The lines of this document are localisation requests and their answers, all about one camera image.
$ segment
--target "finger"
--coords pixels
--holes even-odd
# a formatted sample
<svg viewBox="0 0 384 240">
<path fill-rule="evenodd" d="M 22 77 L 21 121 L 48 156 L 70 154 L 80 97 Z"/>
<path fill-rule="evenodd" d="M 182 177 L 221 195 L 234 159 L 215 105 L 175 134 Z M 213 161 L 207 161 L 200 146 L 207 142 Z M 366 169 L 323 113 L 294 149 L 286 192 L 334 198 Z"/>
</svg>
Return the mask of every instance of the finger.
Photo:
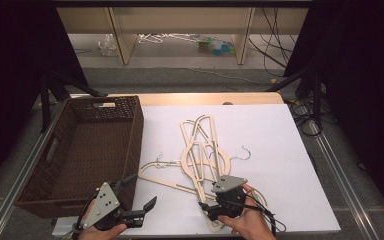
<svg viewBox="0 0 384 240">
<path fill-rule="evenodd" d="M 254 188 L 251 187 L 250 185 L 248 184 L 243 184 L 242 185 L 242 188 L 246 191 L 246 194 L 248 196 L 251 196 L 251 197 L 254 197 L 252 191 L 254 191 Z M 250 205 L 250 206 L 257 206 L 257 203 L 255 202 L 254 199 L 250 198 L 250 197 L 247 197 L 245 198 L 245 204 L 246 205 Z"/>
<path fill-rule="evenodd" d="M 219 220 L 220 222 L 222 222 L 226 226 L 234 228 L 233 227 L 235 225 L 235 219 L 234 218 L 230 218 L 228 216 L 218 216 L 217 220 Z"/>
<path fill-rule="evenodd" d="M 93 199 L 92 202 L 90 202 L 90 204 L 89 204 L 89 206 L 88 206 L 88 208 L 86 210 L 85 215 L 83 215 L 84 219 L 86 219 L 89 216 L 89 213 L 92 210 L 93 204 L 95 204 L 95 199 Z"/>
<path fill-rule="evenodd" d="M 245 184 L 242 184 L 242 188 L 243 188 L 245 191 L 247 191 L 247 192 L 254 190 L 253 187 L 251 187 L 250 185 L 248 185 L 248 184 L 246 184 L 246 183 L 245 183 Z"/>
<path fill-rule="evenodd" d="M 124 232 L 127 229 L 126 224 L 119 224 L 111 228 L 107 231 L 107 239 L 113 239 L 116 238 L 118 235 L 120 235 L 122 232 Z"/>
</svg>

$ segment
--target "hand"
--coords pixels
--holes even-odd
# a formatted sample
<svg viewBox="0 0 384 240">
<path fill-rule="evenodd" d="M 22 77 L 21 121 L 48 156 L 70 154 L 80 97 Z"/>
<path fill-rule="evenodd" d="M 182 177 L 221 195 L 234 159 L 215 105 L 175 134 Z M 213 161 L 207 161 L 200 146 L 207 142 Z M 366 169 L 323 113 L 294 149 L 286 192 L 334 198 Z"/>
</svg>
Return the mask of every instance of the hand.
<svg viewBox="0 0 384 240">
<path fill-rule="evenodd" d="M 242 185 L 245 191 L 251 192 L 253 188 L 247 184 Z M 257 206 L 254 199 L 247 197 L 245 204 L 250 206 Z M 276 239 L 270 231 L 267 222 L 265 221 L 261 212 L 244 208 L 241 216 L 237 218 L 230 218 L 228 216 L 219 216 L 218 220 L 225 225 L 232 228 L 232 234 L 239 233 L 247 240 L 272 240 Z"/>
<path fill-rule="evenodd" d="M 87 209 L 87 212 L 83 218 L 87 218 L 94 202 L 95 200 L 93 200 L 92 203 L 89 205 L 89 208 Z M 120 235 L 120 233 L 124 232 L 126 229 L 126 224 L 116 225 L 107 231 L 99 231 L 94 226 L 92 226 L 88 229 L 83 230 L 80 233 L 79 240 L 112 240 L 117 238 L 117 236 Z"/>
</svg>

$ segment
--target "white board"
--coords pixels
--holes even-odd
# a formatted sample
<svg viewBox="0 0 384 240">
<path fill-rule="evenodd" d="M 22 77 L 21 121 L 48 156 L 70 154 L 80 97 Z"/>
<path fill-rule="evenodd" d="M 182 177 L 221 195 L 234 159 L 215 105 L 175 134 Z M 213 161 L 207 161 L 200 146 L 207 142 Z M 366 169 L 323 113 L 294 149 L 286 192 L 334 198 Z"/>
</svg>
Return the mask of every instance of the white board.
<svg viewBox="0 0 384 240">
<path fill-rule="evenodd" d="M 140 166 L 180 158 L 186 145 L 180 130 L 183 120 L 212 115 L 219 148 L 231 157 L 230 175 L 244 177 L 266 198 L 269 210 L 287 232 L 334 232 L 340 227 L 320 185 L 287 105 L 143 106 L 145 117 Z M 153 168 L 149 176 L 193 188 L 180 168 Z M 230 228 L 211 232 L 194 194 L 138 179 L 133 209 L 158 197 L 142 228 L 128 229 L 126 237 L 179 237 L 230 235 Z M 54 235 L 71 229 L 75 218 L 58 220 Z"/>
</svg>

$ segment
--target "brown wicker basket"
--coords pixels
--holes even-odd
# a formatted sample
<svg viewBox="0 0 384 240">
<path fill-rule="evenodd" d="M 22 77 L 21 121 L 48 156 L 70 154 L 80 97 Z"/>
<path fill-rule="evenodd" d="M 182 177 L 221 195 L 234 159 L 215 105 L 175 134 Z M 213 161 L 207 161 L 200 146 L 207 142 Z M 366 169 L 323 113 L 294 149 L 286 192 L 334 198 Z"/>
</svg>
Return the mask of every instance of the brown wicker basket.
<svg viewBox="0 0 384 240">
<path fill-rule="evenodd" d="M 15 205 L 41 218 L 79 215 L 103 182 L 137 174 L 143 122 L 137 96 L 68 99 Z M 120 192 L 127 209 L 134 191 L 130 184 Z"/>
</svg>

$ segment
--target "cable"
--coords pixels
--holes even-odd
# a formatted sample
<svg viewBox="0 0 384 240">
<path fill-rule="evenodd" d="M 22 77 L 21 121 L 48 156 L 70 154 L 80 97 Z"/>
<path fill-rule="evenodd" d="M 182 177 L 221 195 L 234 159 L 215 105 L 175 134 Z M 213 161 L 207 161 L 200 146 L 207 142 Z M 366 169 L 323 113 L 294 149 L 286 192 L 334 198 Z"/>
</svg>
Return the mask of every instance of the cable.
<svg viewBox="0 0 384 240">
<path fill-rule="evenodd" d="M 262 11 L 263 11 L 264 17 L 266 18 L 267 23 L 269 24 L 270 31 L 271 31 L 271 35 L 270 35 L 270 39 L 269 39 L 269 43 L 271 42 L 271 37 L 274 36 L 274 38 L 277 40 L 277 42 L 278 42 L 278 44 L 279 44 L 279 46 L 280 46 L 280 48 L 281 48 L 282 56 L 283 56 L 285 62 L 287 63 L 288 60 L 289 60 L 289 58 L 287 57 L 285 51 L 282 50 L 283 47 L 282 47 L 282 43 L 280 42 L 279 28 L 278 28 L 278 26 L 277 26 L 277 11 L 278 11 L 278 9 L 277 9 L 277 8 L 274 8 L 274 9 L 273 9 L 273 10 L 274 10 L 274 23 L 273 23 L 273 26 L 272 26 L 272 24 L 270 23 L 270 20 L 269 20 L 269 18 L 267 17 L 267 14 L 266 14 L 266 11 L 264 10 L 264 8 L 261 8 L 261 9 L 262 9 Z"/>
<path fill-rule="evenodd" d="M 296 44 L 297 42 L 296 42 L 296 40 L 292 37 L 292 35 L 289 35 L 289 37 L 291 37 L 291 39 L 292 39 L 292 42 L 294 42 L 294 44 Z"/>
<path fill-rule="evenodd" d="M 291 113 L 294 117 L 295 124 L 297 127 L 300 129 L 301 133 L 310 136 L 310 137 L 315 137 L 318 136 L 322 131 L 323 127 L 320 124 L 320 122 L 315 121 L 314 115 L 311 113 L 310 107 L 306 104 L 304 105 L 298 105 L 297 107 L 293 107 L 296 104 L 297 101 L 292 102 L 291 106 L 289 107 Z M 297 109 L 304 108 L 303 113 L 297 113 Z M 304 130 L 304 126 L 308 126 L 309 124 L 314 123 L 317 126 L 317 131 L 316 133 L 313 133 L 312 131 L 306 131 Z"/>
<path fill-rule="evenodd" d="M 258 207 L 257 209 L 255 210 L 258 210 L 260 211 L 261 213 L 263 213 L 264 217 L 270 222 L 270 224 L 272 225 L 272 233 L 273 235 L 276 237 L 276 229 L 279 231 L 279 232 L 286 232 L 286 225 L 284 223 L 282 223 L 281 221 L 277 220 L 274 218 L 274 214 L 271 213 L 266 207 L 264 207 L 263 204 L 260 203 L 260 201 L 258 201 L 255 197 L 251 196 L 251 195 L 246 195 L 247 197 L 253 199 Z M 276 226 L 276 222 L 279 223 L 280 225 L 283 226 L 283 230 L 279 229 L 277 226 Z"/>
<path fill-rule="evenodd" d="M 321 112 L 320 113 L 320 120 L 327 123 L 327 124 L 330 124 L 330 125 L 339 125 L 338 122 L 336 121 L 336 119 L 334 118 L 334 115 L 332 113 L 332 111 L 330 110 L 330 103 L 329 103 L 329 100 L 326 98 L 326 96 L 322 95 L 322 97 L 320 98 L 321 100 L 324 100 L 324 104 L 321 104 L 320 108 L 323 110 L 325 110 L 324 112 Z M 328 121 L 326 119 L 326 116 L 333 116 L 333 121 Z"/>
<path fill-rule="evenodd" d="M 266 70 L 267 73 L 269 73 L 270 75 L 273 75 L 275 77 L 283 77 L 281 75 L 277 75 L 275 73 L 272 73 L 270 72 L 268 69 L 267 69 L 267 66 L 266 66 L 266 57 L 269 57 L 271 60 L 273 60 L 274 62 L 276 62 L 277 64 L 279 64 L 280 66 L 286 68 L 285 65 L 283 65 L 281 62 L 277 61 L 276 59 L 274 59 L 273 57 L 271 57 L 270 55 L 268 55 L 267 53 L 263 52 L 261 49 L 259 49 L 252 41 L 251 39 L 249 38 L 249 42 L 254 45 L 254 47 L 256 48 L 256 51 L 262 53 L 264 55 L 263 57 L 263 66 L 264 66 L 264 70 Z"/>
<path fill-rule="evenodd" d="M 257 45 L 254 44 L 254 42 L 251 40 L 251 38 L 249 38 L 249 42 L 250 42 L 250 43 L 257 49 L 258 52 L 262 53 L 265 57 L 270 58 L 270 60 L 272 60 L 273 62 L 279 64 L 279 65 L 280 65 L 281 67 L 283 67 L 283 68 L 286 68 L 286 65 L 285 65 L 285 64 L 283 64 L 283 63 L 277 61 L 274 57 L 268 55 L 268 54 L 267 54 L 267 49 L 266 49 L 265 52 L 263 52 L 263 50 L 261 50 L 260 48 L 257 47 Z"/>
<path fill-rule="evenodd" d="M 169 68 L 169 67 L 144 67 L 144 66 L 142 66 L 142 65 L 139 65 L 139 66 L 142 67 L 142 68 L 145 68 L 145 69 L 153 69 L 153 68 Z M 206 73 L 206 74 L 213 74 L 213 75 L 216 75 L 216 76 L 219 76 L 219 77 L 223 77 L 223 78 L 237 79 L 237 80 L 242 80 L 242 81 L 246 81 L 246 82 L 250 82 L 250 83 L 255 83 L 255 84 L 260 84 L 260 85 L 263 85 L 263 84 L 264 84 L 264 83 L 257 82 L 257 81 L 253 81 L 253 80 L 250 80 L 250 79 L 247 79 L 247 78 L 243 78 L 243 77 L 226 76 L 226 75 L 223 75 L 223 74 L 220 74 L 220 73 L 216 73 L 216 72 L 211 72 L 211 71 L 197 70 L 197 69 L 193 69 L 193 68 L 178 68 L 178 69 L 186 69 L 186 70 L 190 70 L 190 71 L 193 71 L 193 72 Z"/>
<path fill-rule="evenodd" d="M 77 49 L 74 49 L 74 52 L 76 54 L 80 54 L 80 53 L 87 53 L 87 52 L 92 52 L 91 49 L 82 49 L 82 48 L 77 48 Z"/>
<path fill-rule="evenodd" d="M 83 219 L 83 216 L 86 214 L 87 209 L 89 208 L 89 205 L 92 203 L 92 201 L 96 198 L 97 192 L 95 192 L 86 202 L 86 204 L 83 206 L 82 211 L 79 214 L 79 217 L 77 218 L 76 224 L 73 226 L 73 235 L 71 236 L 73 240 L 77 240 L 79 238 L 79 233 L 83 230 L 83 227 L 81 226 L 81 222 Z"/>
<path fill-rule="evenodd" d="M 280 46 L 276 46 L 276 45 L 274 45 L 274 44 L 272 44 L 272 43 L 269 43 L 269 42 L 263 37 L 262 34 L 260 34 L 260 37 L 261 37 L 261 39 L 263 39 L 264 42 L 266 42 L 267 44 L 269 44 L 271 47 L 278 48 L 278 49 L 281 49 L 281 50 L 283 50 L 283 51 L 287 51 L 287 52 L 292 52 L 292 50 L 289 50 L 289 49 L 286 49 L 286 48 L 282 48 L 282 47 L 280 47 Z"/>
</svg>

